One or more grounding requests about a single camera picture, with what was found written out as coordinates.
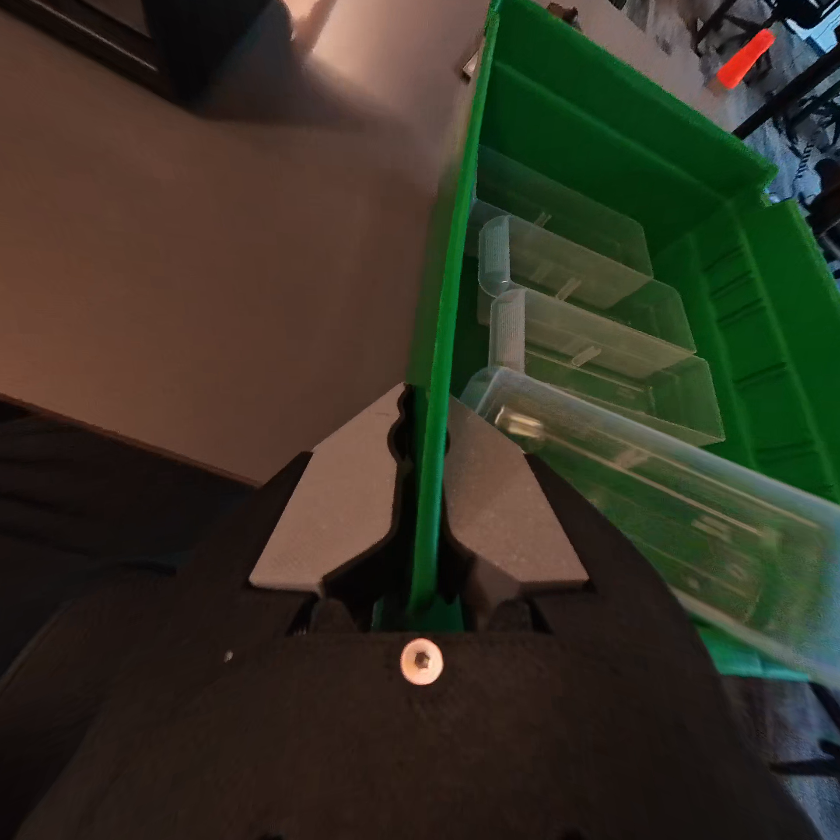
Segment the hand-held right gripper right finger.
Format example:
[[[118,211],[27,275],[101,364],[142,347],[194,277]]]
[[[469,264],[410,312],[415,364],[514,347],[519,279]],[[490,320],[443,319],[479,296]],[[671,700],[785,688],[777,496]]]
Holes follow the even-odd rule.
[[[448,439],[446,523],[467,565],[465,603],[582,588],[589,575],[521,448],[454,397]]]

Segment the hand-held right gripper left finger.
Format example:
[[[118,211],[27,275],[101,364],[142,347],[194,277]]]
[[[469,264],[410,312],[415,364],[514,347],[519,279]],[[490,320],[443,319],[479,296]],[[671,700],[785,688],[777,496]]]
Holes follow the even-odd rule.
[[[413,471],[397,445],[412,397],[410,385],[394,386],[312,450],[253,587],[325,596],[393,540]]]

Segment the clear plastic drawer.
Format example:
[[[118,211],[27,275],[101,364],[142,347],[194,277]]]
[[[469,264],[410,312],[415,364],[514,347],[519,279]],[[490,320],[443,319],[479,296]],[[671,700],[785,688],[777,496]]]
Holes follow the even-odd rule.
[[[654,278],[640,223],[481,145],[465,252],[484,228],[509,235],[490,291],[530,287],[606,310]]]
[[[838,688],[839,508],[505,368],[461,400],[630,539],[687,611]]]
[[[526,344],[643,380],[697,353],[674,289],[512,215],[477,235],[478,282],[496,312],[521,303]]]
[[[517,282],[482,287],[477,318],[490,328],[489,366],[607,407],[695,446],[726,437],[708,362],[696,356],[683,303],[656,280],[606,310]]]

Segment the green plastic cabinet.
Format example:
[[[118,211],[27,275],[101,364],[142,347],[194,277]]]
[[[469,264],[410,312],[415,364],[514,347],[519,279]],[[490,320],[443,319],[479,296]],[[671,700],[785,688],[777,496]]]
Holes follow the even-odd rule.
[[[769,201],[772,165],[531,2],[490,6],[461,128],[409,365],[406,611],[442,599],[450,387],[521,373],[488,365],[477,318],[466,238],[481,145],[641,224],[653,279],[678,292],[710,367],[726,437],[698,447],[838,505],[838,288],[796,203]]]

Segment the black table frame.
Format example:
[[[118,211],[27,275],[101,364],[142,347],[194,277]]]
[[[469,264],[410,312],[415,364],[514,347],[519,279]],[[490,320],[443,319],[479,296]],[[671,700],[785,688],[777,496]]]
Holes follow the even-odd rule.
[[[731,135],[741,141],[746,140],[758,128],[773,118],[781,116],[786,109],[802,99],[806,93],[822,84],[825,79],[836,73],[838,68],[838,60],[826,64],[818,61],[808,67],[782,89],[774,93],[755,113],[741,122],[731,131]]]

